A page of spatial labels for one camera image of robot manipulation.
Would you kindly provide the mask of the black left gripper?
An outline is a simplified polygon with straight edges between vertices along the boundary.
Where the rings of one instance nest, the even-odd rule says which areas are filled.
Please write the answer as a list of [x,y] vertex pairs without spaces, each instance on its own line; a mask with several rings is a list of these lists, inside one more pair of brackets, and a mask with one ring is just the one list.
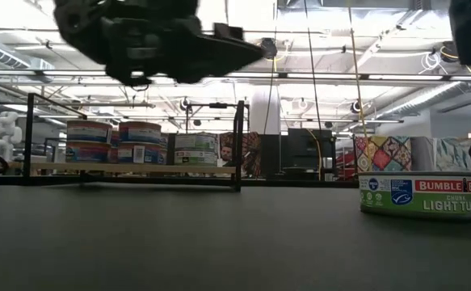
[[155,74],[178,83],[222,77],[264,57],[263,50],[243,41],[241,27],[214,23],[214,36],[201,36],[200,20],[100,19],[109,48],[105,72],[128,86],[149,85]]

